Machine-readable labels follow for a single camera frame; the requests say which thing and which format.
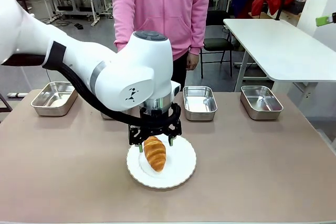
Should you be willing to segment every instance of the robot logo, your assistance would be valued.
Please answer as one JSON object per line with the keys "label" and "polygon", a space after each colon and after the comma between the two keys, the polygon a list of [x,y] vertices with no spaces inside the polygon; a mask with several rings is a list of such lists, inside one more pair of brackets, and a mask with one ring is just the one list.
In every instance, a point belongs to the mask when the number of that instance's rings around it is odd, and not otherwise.
{"label": "robot logo", "polygon": [[129,91],[132,91],[131,92],[131,96],[129,98],[126,98],[125,101],[127,101],[127,100],[133,100],[133,102],[134,102],[134,97],[133,96],[134,96],[135,93],[138,92],[138,90],[135,90],[135,88],[132,88],[132,89],[129,89]]}

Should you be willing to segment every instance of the white plate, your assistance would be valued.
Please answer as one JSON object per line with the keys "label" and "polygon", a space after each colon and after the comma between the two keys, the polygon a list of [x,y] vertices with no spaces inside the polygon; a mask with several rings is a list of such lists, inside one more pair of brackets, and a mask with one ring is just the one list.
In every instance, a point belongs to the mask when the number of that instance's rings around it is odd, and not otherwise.
{"label": "white plate", "polygon": [[166,135],[156,136],[166,147],[166,163],[158,173],[148,163],[145,153],[132,145],[127,153],[127,169],[138,182],[153,188],[170,188],[185,182],[196,167],[196,153],[185,138],[177,136],[169,146]]}

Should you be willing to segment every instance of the plate rim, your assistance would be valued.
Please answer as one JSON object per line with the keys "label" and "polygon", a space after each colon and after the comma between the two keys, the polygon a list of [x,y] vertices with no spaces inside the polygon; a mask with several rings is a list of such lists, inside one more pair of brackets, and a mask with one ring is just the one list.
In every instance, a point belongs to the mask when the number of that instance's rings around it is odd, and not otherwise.
{"label": "plate rim", "polygon": [[185,139],[185,140],[190,144],[190,146],[192,147],[192,149],[193,149],[193,151],[194,151],[194,153],[195,153],[195,166],[194,166],[194,169],[193,169],[193,171],[190,173],[190,175],[189,175],[184,181],[182,181],[182,182],[180,182],[180,183],[178,183],[178,184],[172,185],[172,186],[165,186],[165,187],[151,186],[151,185],[148,185],[148,184],[146,184],[146,183],[143,183],[143,182],[139,181],[137,178],[135,178],[135,177],[133,176],[133,174],[131,173],[131,171],[130,171],[130,169],[129,169],[129,167],[128,167],[127,158],[128,158],[128,155],[129,155],[129,152],[130,152],[130,149],[131,149],[132,146],[129,147],[129,149],[128,149],[128,151],[127,151],[127,155],[126,155],[126,166],[127,166],[127,170],[128,170],[128,172],[130,173],[130,175],[131,175],[131,176],[132,176],[138,183],[140,183],[141,185],[148,186],[148,187],[150,187],[150,188],[155,188],[155,189],[168,189],[168,188],[173,188],[173,187],[179,186],[179,185],[183,184],[184,182],[186,182],[186,181],[187,181],[187,180],[194,174],[194,172],[195,172],[195,170],[196,170],[197,156],[196,156],[196,152],[195,152],[195,149],[194,149],[193,145],[192,145],[186,138],[184,138],[184,137],[182,137],[182,136],[179,136],[179,137]]}

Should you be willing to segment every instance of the beige tabletop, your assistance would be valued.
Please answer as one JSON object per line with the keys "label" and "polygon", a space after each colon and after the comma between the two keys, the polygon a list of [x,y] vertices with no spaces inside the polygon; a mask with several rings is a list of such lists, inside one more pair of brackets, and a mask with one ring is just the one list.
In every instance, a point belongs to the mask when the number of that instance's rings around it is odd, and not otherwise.
{"label": "beige tabletop", "polygon": [[182,114],[197,167],[181,186],[157,190],[127,170],[125,124],[103,121],[80,97],[62,118],[39,117],[37,93],[0,124],[1,221],[336,220],[336,157],[287,97],[278,121],[251,120],[238,93],[215,93],[213,122]]}

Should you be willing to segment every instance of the hand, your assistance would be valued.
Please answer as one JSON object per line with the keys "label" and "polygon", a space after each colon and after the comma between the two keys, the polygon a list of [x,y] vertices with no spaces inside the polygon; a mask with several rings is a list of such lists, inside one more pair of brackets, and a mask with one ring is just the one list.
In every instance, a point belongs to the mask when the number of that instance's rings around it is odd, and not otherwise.
{"label": "hand", "polygon": [[186,70],[194,70],[198,64],[198,61],[199,61],[198,55],[189,53],[187,56]]}

